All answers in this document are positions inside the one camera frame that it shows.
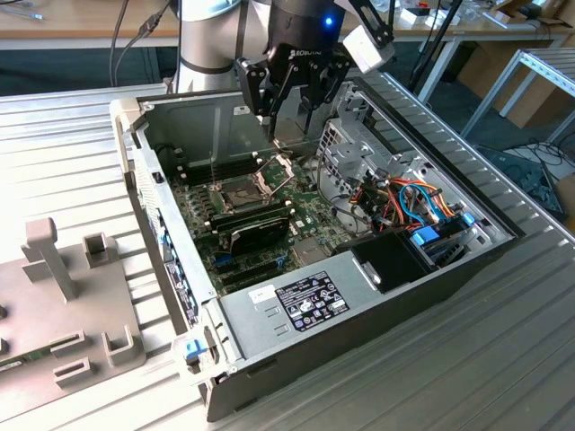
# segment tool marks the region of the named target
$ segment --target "circuit board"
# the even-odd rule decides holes
[[[273,244],[237,257],[225,251],[222,237],[210,232],[206,221],[233,213],[235,209],[246,211],[261,206],[264,199],[261,192],[255,190],[255,176],[248,174],[193,187],[181,182],[172,184],[183,219],[220,295],[326,259],[336,245],[355,237],[353,226],[347,226],[349,230],[346,230],[331,213],[331,207],[318,195],[311,172],[296,163],[291,166],[291,171],[293,178],[285,182],[284,166],[272,161],[261,173],[266,185],[275,191],[268,198],[270,205],[291,202],[293,210],[289,216],[289,231]]]

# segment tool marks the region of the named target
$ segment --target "metal rack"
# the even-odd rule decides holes
[[[508,112],[513,108],[537,75],[555,84],[570,94],[571,97],[575,97],[575,48],[520,49],[515,53],[513,58],[511,58],[500,77],[495,81],[495,84],[491,87],[482,103],[461,131],[462,137],[469,135],[473,127],[483,118],[501,89],[508,84],[513,74],[518,70],[519,65],[529,67],[532,72],[523,83],[521,83],[505,107],[501,110],[500,115],[502,117],[507,116]],[[574,119],[575,111],[549,136],[548,141],[553,142]]]
[[[34,196],[44,211],[68,220],[68,231],[97,228],[121,240],[148,354],[134,371],[1,427],[570,429],[575,420],[575,239],[391,76],[366,79],[527,237],[444,303],[210,426],[199,392],[179,381],[166,352],[172,325],[120,188],[111,141],[110,100],[164,89],[0,100],[2,182],[12,196]],[[401,142],[385,124],[379,124],[384,138]],[[17,160],[16,151],[21,153]],[[8,246],[4,241],[0,251]]]

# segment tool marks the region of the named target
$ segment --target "ventilation grille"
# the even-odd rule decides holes
[[[161,232],[160,220],[158,219],[158,203],[155,194],[155,183],[151,173],[146,168],[143,155],[139,151],[134,151],[134,167],[136,171],[137,196],[140,205],[146,211],[150,227],[154,230],[156,236]]]

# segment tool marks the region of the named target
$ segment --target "table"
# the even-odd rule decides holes
[[[118,17],[120,0],[37,0],[39,13],[44,22],[14,17],[0,13],[0,49],[62,49],[62,48],[108,48]],[[164,0],[131,0],[122,25],[118,45],[125,46],[137,33],[137,29],[152,13],[162,7]],[[357,19],[346,15],[342,34],[348,34],[358,26]],[[395,18],[394,34],[397,42],[424,41],[429,27]],[[466,40],[539,40],[549,38],[552,47],[560,47],[575,30],[552,28],[548,36],[544,31],[509,31],[489,19],[480,16],[474,22],[461,22],[446,32],[446,42],[429,78],[421,88],[419,99],[427,102],[439,78],[445,72],[459,44]],[[141,40],[139,47],[177,46],[178,23],[171,10],[164,15],[153,35]]]
[[[210,427],[199,393],[181,384],[167,352],[173,329],[126,205],[111,141],[109,101],[165,88],[0,99],[0,192],[8,197],[2,216],[18,201],[33,199],[67,221],[65,241],[94,229],[117,238],[148,354],[136,370],[0,427],[313,431],[329,424],[331,431],[443,431],[553,424],[571,429],[575,239],[390,75],[371,73],[366,79],[526,238],[444,303]],[[403,139],[377,128],[395,145]],[[13,226],[2,227],[9,238]],[[14,256],[17,243],[4,238],[0,251]]]
[[[518,70],[519,65],[527,66],[531,73],[517,88],[515,94],[509,99],[508,105],[513,104],[521,97],[528,85],[533,81],[535,75],[540,75],[550,83],[564,90],[566,93],[575,97],[575,48],[541,48],[541,49],[520,49],[511,58],[500,77],[495,81],[486,94],[482,103],[477,107],[464,129],[461,136],[466,137],[485,115],[491,107],[497,94],[507,85],[513,74]],[[503,111],[509,111],[506,105]],[[553,142],[575,119],[575,111],[566,118],[561,125],[549,136],[548,142]]]

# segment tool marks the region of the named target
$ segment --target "blue cable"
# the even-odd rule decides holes
[[[402,206],[402,210],[405,214],[407,214],[408,216],[415,218],[416,220],[418,220],[421,223],[421,226],[425,226],[425,223],[423,222],[423,219],[418,216],[413,214],[412,212],[410,212],[406,207],[405,204],[403,203],[403,192],[405,191],[406,188],[408,187],[413,187],[414,189],[418,190],[421,192],[421,194],[425,197],[425,199],[428,201],[429,207],[431,208],[431,211],[433,211],[433,214],[436,215],[436,217],[441,220],[443,218],[445,218],[443,215],[438,213],[438,210],[436,209],[435,205],[433,205],[433,203],[431,202],[431,198],[429,197],[429,194],[427,191],[425,191],[425,189],[422,186],[419,186],[417,184],[406,184],[405,186],[402,187],[401,190],[399,190],[399,202]]]

